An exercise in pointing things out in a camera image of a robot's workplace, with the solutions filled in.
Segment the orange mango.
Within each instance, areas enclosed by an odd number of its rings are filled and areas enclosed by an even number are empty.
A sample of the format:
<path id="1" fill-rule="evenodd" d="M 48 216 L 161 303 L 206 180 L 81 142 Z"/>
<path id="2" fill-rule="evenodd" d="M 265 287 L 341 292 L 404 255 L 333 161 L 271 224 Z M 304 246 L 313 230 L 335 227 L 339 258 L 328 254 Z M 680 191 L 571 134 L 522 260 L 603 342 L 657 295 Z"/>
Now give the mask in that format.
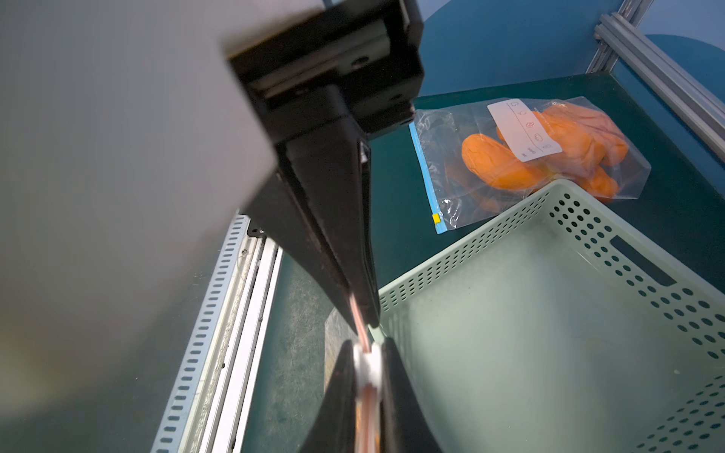
<path id="1" fill-rule="evenodd" d="M 591 177 L 604 149 L 581 126 L 539 111 L 515 109 L 495 116 L 498 135 L 521 161 L 553 174 Z"/>
<path id="2" fill-rule="evenodd" d="M 604 112 L 569 102 L 553 103 L 541 112 L 574 121 L 594 138 L 596 145 L 604 149 L 604 158 L 591 177 L 553 175 L 574 180 L 601 202 L 614 199 L 620 191 L 619 164 L 626 159 L 630 151 L 626 138 L 617 125 Z"/>
<path id="3" fill-rule="evenodd" d="M 484 134 L 464 139 L 462 159 L 471 173 L 498 190 L 530 190 L 553 179 L 547 169 L 521 162 L 507 146 Z"/>

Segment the clear blue-zip bag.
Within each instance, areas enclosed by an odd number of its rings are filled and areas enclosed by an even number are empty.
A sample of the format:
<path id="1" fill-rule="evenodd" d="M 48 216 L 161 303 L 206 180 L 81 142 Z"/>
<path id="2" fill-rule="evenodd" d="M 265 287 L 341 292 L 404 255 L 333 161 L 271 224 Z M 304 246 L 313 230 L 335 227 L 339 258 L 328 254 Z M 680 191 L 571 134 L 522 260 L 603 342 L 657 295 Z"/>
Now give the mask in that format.
<path id="1" fill-rule="evenodd" d="M 651 164 L 580 96 L 420 109 L 410 126 L 437 233 L 493 218 L 565 179 L 594 198 L 639 198 Z"/>

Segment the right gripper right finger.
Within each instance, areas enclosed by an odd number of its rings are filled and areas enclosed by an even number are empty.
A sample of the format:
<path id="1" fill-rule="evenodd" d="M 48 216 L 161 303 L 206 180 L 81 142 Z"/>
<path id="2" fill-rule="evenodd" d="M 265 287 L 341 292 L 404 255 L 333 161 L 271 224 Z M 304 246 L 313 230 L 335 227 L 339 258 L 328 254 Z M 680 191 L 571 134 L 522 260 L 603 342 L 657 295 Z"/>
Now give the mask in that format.
<path id="1" fill-rule="evenodd" d="M 381 346 L 381 451 L 442 452 L 420 408 L 395 341 Z"/>

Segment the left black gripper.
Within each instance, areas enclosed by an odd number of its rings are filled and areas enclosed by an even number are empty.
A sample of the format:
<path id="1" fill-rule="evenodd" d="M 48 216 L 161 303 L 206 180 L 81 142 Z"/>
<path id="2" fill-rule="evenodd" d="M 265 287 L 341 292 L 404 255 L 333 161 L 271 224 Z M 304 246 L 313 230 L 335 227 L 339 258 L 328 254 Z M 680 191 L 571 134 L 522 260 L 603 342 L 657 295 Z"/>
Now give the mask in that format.
<path id="1" fill-rule="evenodd" d="M 372 138 L 407 125 L 424 79 L 415 1 L 343 1 L 228 63 L 272 142 L 285 142 L 304 205 L 364 324 L 381 302 L 370 239 Z"/>

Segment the clear pink-dotted zip bag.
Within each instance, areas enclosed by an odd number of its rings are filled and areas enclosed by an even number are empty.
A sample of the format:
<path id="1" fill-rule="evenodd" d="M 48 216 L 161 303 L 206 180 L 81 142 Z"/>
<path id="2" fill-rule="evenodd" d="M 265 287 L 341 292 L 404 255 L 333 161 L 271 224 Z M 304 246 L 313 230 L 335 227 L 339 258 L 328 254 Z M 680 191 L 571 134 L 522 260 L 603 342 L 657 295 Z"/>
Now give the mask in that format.
<path id="1" fill-rule="evenodd" d="M 344 324 L 340 313 L 332 313 L 325 322 L 325 392 L 340 349 L 350 340 L 358 387 L 354 452 L 381 452 L 381 348 L 370 339 L 360 304 L 353 294 L 349 303 L 354 328 Z"/>

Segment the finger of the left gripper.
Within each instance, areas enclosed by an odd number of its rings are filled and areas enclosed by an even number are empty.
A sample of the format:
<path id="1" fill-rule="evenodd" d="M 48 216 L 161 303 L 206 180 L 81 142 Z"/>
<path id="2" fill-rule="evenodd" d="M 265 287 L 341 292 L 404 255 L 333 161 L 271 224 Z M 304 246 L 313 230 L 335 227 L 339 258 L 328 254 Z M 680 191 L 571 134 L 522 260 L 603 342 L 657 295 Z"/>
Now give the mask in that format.
<path id="1" fill-rule="evenodd" d="M 253 228 L 275 241 L 324 290 L 334 308 L 351 327 L 350 290 L 305 204 L 304 194 L 296 190 L 279 172 L 273 173 L 244 209 Z"/>

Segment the white perforated plastic basket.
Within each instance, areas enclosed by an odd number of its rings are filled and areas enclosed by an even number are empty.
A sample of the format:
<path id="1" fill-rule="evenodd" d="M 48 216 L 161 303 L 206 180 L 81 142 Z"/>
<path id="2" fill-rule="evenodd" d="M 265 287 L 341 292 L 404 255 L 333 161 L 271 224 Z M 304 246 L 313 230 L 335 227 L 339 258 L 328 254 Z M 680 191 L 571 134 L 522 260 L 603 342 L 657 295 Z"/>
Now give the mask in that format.
<path id="1" fill-rule="evenodd" d="M 551 183 L 379 293 L 446 452 L 721 452 L 724 296 Z"/>

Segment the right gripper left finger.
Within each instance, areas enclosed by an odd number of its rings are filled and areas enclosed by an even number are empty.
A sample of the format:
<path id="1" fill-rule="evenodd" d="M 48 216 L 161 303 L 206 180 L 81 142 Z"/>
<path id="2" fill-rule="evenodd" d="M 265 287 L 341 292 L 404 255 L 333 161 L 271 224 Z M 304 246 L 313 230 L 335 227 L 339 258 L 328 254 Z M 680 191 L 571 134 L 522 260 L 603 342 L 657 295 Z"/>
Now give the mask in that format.
<path id="1" fill-rule="evenodd" d="M 354 347 L 347 340 L 334 364 L 315 422 L 299 452 L 355 451 L 357 389 Z"/>

